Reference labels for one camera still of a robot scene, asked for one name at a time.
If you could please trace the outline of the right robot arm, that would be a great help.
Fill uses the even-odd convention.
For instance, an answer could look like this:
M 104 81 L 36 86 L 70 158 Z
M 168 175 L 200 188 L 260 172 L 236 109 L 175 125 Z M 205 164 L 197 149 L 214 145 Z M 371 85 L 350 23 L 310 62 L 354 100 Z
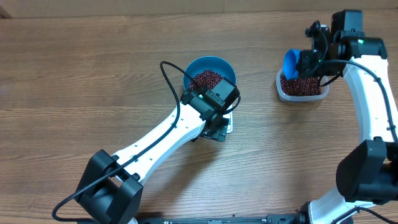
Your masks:
M 305 34 L 312 48 L 288 51 L 284 75 L 344 78 L 356 110 L 359 144 L 338 164 L 336 185 L 304 204 L 294 222 L 350 223 L 355 213 L 397 200 L 397 108 L 388 54 L 382 39 L 366 37 L 360 10 L 334 13 L 331 26 L 315 21 Z

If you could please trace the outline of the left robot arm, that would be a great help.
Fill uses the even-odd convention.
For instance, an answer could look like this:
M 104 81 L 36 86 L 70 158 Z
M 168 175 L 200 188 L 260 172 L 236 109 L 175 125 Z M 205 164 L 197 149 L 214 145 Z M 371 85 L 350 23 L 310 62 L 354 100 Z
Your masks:
M 82 175 L 76 202 L 93 223 L 135 223 L 143 186 L 178 148 L 199 137 L 223 142 L 227 117 L 240 92 L 223 78 L 213 89 L 186 90 L 172 113 L 143 138 L 109 155 L 94 154 Z

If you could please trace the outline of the blue plastic measuring scoop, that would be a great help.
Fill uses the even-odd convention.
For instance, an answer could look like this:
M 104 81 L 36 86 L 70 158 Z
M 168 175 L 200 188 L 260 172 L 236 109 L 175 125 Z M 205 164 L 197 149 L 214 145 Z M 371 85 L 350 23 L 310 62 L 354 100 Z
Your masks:
M 286 79 L 298 79 L 299 71 L 297 70 L 297 64 L 300 59 L 301 50 L 290 49 L 286 52 L 283 60 L 283 73 Z

